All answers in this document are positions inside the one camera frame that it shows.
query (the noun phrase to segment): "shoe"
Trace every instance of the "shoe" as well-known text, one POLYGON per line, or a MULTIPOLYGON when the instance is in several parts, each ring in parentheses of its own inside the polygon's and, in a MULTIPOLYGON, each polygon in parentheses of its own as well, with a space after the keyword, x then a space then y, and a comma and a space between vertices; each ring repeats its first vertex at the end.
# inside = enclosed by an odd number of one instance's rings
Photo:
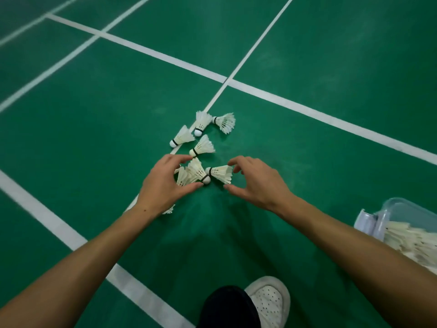
POLYGON ((251 283, 244 291, 257 308, 261 328, 284 328, 290 311, 290 293, 273 276, 264 276, 251 283))

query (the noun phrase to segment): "plastic container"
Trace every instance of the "plastic container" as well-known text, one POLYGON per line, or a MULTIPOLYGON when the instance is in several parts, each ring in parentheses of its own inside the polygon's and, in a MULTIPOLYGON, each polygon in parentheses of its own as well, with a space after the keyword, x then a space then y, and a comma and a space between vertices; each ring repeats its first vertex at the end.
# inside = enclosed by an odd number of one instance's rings
POLYGON ((408 222, 412 227, 423 228, 429 233, 437 232, 437 214, 403 198, 387 200, 374 214, 362 209, 354 228, 383 241, 388 221, 408 222))

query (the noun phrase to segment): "white shuttlecock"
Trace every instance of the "white shuttlecock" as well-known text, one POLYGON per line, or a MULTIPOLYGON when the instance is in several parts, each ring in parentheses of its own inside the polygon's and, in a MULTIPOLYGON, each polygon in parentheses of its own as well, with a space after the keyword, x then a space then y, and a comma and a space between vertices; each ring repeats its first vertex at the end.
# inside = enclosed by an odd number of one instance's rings
POLYGON ((175 148, 180 144, 192 142, 194 139, 194 136, 191 134, 187 126, 183 126, 182 129, 179 130, 176 137, 172 141, 170 141, 170 146, 172 148, 175 148))
POLYGON ((235 126, 234 113, 225 114, 223 116, 215 116, 211 122, 216 124, 222 132, 228 134, 235 126))
POLYGON ((219 181, 225 184, 231 184, 232 170, 234 167, 231 166, 220 166, 220 167, 208 167, 205 169, 205 173, 208 176, 213 176, 219 181))
POLYGON ((169 209, 167 209, 163 214, 172 214, 173 213, 173 206, 171 206, 169 209))
POLYGON ((190 149, 189 153, 191 156, 197 156, 202 153, 214 153, 215 151, 214 145, 209 140, 208 135, 204 135, 200 138, 197 145, 193 149, 190 149))
POLYGON ((195 176, 200 182, 205 185, 211 182, 211 178, 206 175, 205 170, 202 167, 202 163, 196 157, 188 164, 187 172, 195 176))
POLYGON ((194 135, 196 137, 200 137, 203 134, 203 130, 210 124, 212 121, 212 116, 208 114, 206 111, 197 111, 196 112, 196 123, 194 124, 194 135))
POLYGON ((193 183, 195 181, 197 181, 197 177, 195 177, 193 174, 189 173, 183 167, 179 168, 178 180, 176 181, 177 185, 185 186, 185 185, 193 183))

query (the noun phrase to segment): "right hand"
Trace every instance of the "right hand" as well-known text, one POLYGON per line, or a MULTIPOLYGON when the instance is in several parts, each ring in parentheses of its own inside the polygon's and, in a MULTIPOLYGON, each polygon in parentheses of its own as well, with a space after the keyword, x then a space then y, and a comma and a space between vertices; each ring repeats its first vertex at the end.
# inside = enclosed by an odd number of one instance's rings
POLYGON ((230 194, 247 200, 259 208, 281 214, 281 210, 299 199, 288 189, 287 184, 277 170, 270 168, 260 159, 249 156, 237 156, 229 160, 229 166, 235 166, 234 173, 241 171, 246 178, 246 188, 226 184, 224 188, 230 194))

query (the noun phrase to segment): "green court floor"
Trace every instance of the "green court floor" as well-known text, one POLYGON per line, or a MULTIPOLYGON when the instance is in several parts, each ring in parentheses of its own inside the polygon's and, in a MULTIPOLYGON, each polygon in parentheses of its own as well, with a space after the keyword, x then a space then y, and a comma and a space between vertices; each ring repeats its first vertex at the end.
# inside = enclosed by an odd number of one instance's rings
MULTIPOLYGON (((0 1, 0 39, 65 1, 0 1)), ((138 1, 75 0, 56 15, 102 30, 138 1)), ((109 33, 227 78, 287 1, 148 0, 109 33)), ((362 208, 376 211, 391 197, 437 212, 437 162, 429 162, 437 161, 436 5, 293 0, 212 105, 210 114, 234 112, 237 121, 229 135, 207 127, 217 153, 202 155, 203 165, 259 157, 296 195, 349 225, 362 208), (256 89, 322 112, 323 120, 256 89)), ((0 104, 92 36, 45 18, 0 45, 0 104)), ((224 79, 190 69, 97 39, 0 105, 0 171, 80 235, 95 237, 221 88, 224 79)), ((244 186, 244 177, 232 182, 244 186)), ((71 251, 3 192, 0 223, 1 306, 71 251)), ((287 327, 388 326, 298 231, 217 182, 154 221, 119 264, 194 325, 216 288, 272 275, 292 295, 287 327)), ((78 326, 159 325, 105 281, 78 326)))

